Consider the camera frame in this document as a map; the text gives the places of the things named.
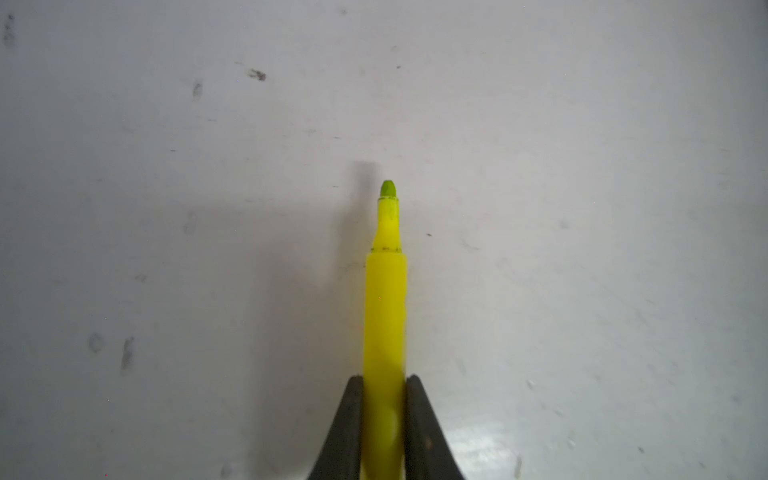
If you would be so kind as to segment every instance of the highlighter barrel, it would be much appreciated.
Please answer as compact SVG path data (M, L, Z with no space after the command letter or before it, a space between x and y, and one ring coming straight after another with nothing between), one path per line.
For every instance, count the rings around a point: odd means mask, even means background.
M405 407L406 256L392 181L379 198L376 236L366 258L362 377L362 469L368 480L399 480Z

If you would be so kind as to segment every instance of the smudge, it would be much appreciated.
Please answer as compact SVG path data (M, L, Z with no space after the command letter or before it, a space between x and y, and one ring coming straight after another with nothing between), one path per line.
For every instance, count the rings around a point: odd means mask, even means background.
M3 25L3 33L2 33L2 43L7 48L13 48L16 46L16 29L15 24L16 17L9 13L7 17L5 17L5 24Z
M472 251L476 252L480 250L480 247L473 247L472 245L467 243L467 240L464 240L463 238L462 238L462 246L464 247L464 250L467 250L468 252L472 252Z
M255 68L251 68L248 71L248 76L251 77L251 78L258 78L259 81L265 81L266 80L266 73L264 73L262 71L258 71Z
M456 359L454 361L456 362L456 368L459 370L459 372L463 376L467 376L467 367L464 365L464 360Z
M225 463L221 466L219 478L229 478L232 475L232 465Z
M523 458L518 455L518 459L515 461L515 480L520 480L523 476Z
M194 85L192 85L192 98L195 100L198 100L200 97L203 96L203 79L198 78L194 81Z
M104 348L104 337L98 332L93 332L88 337L88 349L92 353L99 353Z
M123 342L123 358L120 361L120 373L127 375L134 365L134 337L129 336Z
M182 230L187 235L194 235L195 230L197 230L197 214L194 212L187 213L187 222L184 223L184 227Z

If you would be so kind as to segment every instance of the green felt tip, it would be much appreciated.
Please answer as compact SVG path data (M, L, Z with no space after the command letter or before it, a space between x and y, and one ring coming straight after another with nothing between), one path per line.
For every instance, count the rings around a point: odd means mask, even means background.
M381 197L397 197L395 184L391 180L384 180Z

